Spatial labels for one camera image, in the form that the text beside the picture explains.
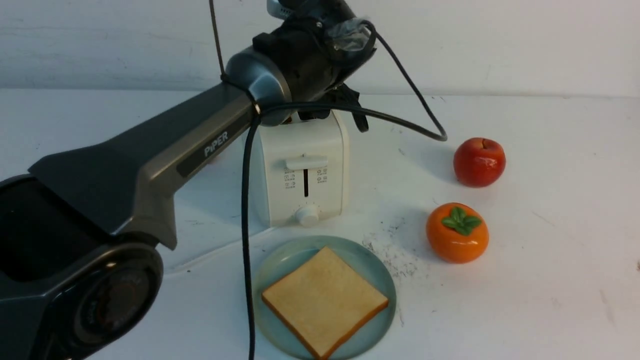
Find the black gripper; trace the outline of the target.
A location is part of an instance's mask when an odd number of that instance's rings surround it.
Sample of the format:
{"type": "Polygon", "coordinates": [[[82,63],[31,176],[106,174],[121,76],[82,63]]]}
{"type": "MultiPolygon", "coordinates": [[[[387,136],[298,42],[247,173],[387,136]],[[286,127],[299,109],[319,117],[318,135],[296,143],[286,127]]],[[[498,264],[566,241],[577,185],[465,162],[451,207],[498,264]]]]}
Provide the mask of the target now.
{"type": "Polygon", "coordinates": [[[284,99],[261,105],[260,124],[278,126],[292,113],[324,119],[340,106],[360,107],[359,92],[345,84],[376,52],[368,22],[340,23],[290,17],[272,32],[254,36],[252,50],[266,57],[283,77],[284,99]]]}

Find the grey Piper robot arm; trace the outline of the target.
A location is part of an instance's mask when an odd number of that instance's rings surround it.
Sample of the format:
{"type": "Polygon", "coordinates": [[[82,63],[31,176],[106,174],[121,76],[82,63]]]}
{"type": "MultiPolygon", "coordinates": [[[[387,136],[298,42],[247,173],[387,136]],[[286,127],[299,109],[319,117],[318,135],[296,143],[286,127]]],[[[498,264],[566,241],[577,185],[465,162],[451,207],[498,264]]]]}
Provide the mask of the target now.
{"type": "Polygon", "coordinates": [[[178,241],[174,194],[274,107],[315,101],[373,52],[365,20],[291,16],[221,82],[102,143],[1,182],[1,358],[82,360],[132,330],[178,241]]]}

